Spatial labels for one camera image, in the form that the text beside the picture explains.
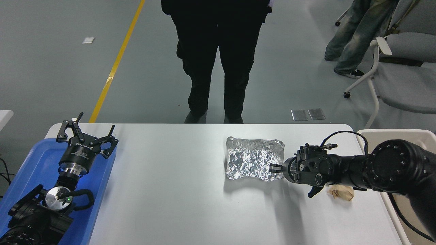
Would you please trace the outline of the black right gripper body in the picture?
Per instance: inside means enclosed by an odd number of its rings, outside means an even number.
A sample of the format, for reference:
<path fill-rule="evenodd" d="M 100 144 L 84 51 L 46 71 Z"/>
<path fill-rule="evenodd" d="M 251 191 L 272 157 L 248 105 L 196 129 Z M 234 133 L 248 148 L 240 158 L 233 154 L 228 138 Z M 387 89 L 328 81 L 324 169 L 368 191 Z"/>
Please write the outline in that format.
<path fill-rule="evenodd" d="M 287 160 L 284 161 L 282 165 L 282 173 L 286 180 L 288 180 L 291 183 L 298 183 L 300 184 L 298 178 L 297 180 L 294 178 L 294 174 L 297 173 L 297 167 L 298 167 L 298 161 L 297 157 L 290 157 Z"/>

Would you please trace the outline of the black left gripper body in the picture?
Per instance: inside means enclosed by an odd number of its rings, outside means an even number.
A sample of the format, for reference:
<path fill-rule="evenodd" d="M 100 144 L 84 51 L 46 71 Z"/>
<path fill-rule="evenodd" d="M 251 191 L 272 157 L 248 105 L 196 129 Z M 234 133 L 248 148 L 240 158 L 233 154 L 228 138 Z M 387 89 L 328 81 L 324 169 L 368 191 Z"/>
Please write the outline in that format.
<path fill-rule="evenodd" d="M 68 147 L 59 161 L 59 166 L 66 169 L 68 164 L 76 163 L 84 169 L 90 169 L 97 153 L 101 150 L 100 146 L 90 144 L 95 139 L 93 135 L 87 134 L 84 135 L 83 142 L 77 136 L 70 138 Z"/>

